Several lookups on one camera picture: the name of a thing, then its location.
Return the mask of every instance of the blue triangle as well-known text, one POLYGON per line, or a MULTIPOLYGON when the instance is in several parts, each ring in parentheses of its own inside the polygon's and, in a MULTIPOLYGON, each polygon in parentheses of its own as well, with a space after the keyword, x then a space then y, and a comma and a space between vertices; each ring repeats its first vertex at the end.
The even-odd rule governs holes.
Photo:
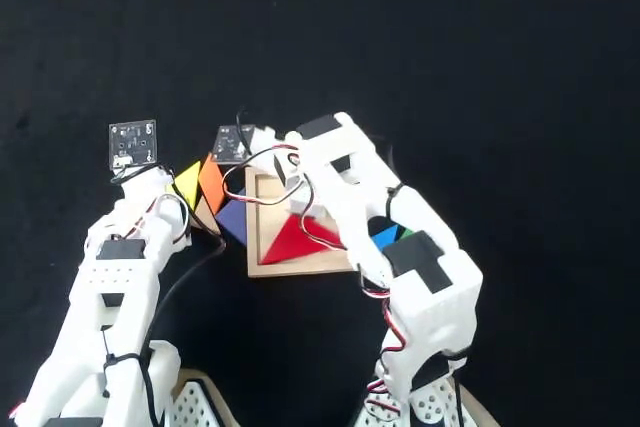
POLYGON ((383 230, 379 234, 371 237, 373 243, 376 244, 378 249, 382 250, 387 245, 393 244, 396 240, 396 233, 398 232, 398 226, 394 225, 393 227, 389 227, 387 230, 383 230))
POLYGON ((230 200, 215 218, 238 241, 247 245, 247 204, 239 200, 230 200))

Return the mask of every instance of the red triangle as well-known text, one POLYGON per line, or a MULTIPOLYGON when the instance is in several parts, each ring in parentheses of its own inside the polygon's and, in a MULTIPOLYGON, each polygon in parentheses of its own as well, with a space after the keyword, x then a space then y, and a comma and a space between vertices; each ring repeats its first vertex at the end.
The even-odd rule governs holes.
MULTIPOLYGON (((305 218, 304 226, 310 234, 334 244, 340 244, 340 238, 336 233, 324 228, 312 219, 305 218)), ((329 248, 307 237, 300 228, 300 216, 291 215, 283 224, 282 230, 278 233, 260 264, 276 264, 283 260, 304 257, 305 255, 315 254, 323 250, 329 250, 329 248)))

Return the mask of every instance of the black cloth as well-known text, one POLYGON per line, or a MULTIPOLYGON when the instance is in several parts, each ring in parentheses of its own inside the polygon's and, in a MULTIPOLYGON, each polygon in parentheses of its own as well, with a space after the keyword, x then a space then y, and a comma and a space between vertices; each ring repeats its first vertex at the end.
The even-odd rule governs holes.
MULTIPOLYGON (((503 425, 622 424, 637 302, 637 0, 0 0, 1 407, 119 196, 107 124, 156 118, 185 168, 244 106, 347 111, 394 145, 484 273, 462 381, 503 425)), ((163 289, 211 244, 176 255, 163 289)), ((345 425, 384 333, 355 274, 203 268, 161 322, 242 425, 345 425)))

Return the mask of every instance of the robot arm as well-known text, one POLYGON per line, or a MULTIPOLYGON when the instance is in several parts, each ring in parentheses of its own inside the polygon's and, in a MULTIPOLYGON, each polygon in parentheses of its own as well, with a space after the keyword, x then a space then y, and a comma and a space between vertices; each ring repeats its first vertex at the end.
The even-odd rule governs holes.
POLYGON ((418 192, 400 183, 347 114, 305 124, 285 141, 298 148, 298 172, 291 175, 308 177, 338 226, 354 270, 388 289, 387 315, 404 345, 399 348, 390 329, 375 372, 406 407, 412 391, 464 364, 482 274, 447 224, 418 192), (374 216, 388 216, 415 234, 380 252, 367 227, 374 216))
MULTIPOLYGON (((39 427, 58 416, 101 418, 101 425, 113 427, 149 424, 138 362, 106 363, 109 356, 141 352, 158 300, 158 274, 173 253, 190 245, 188 212, 165 190, 171 180, 156 167, 126 181, 124 199, 89 229, 69 310, 18 408, 18 426, 39 427)), ((154 341, 151 348, 148 371, 160 418, 170 405, 180 358, 167 342, 154 341)))

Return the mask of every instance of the wooden frame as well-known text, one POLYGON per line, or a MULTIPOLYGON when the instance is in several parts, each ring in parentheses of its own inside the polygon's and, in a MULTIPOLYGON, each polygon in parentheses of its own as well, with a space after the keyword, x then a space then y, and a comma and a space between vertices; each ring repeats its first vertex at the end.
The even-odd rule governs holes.
MULTIPOLYGON (((251 197, 273 198, 283 194, 280 179, 247 168, 246 194, 251 197)), ((280 232, 289 217, 287 202, 278 205, 247 204, 247 271, 249 277, 322 274, 328 272, 352 272, 353 269, 343 251, 324 251, 287 260, 277 264, 260 265, 260 259, 280 232)), ((324 227, 337 231, 330 218, 316 219, 324 227)))

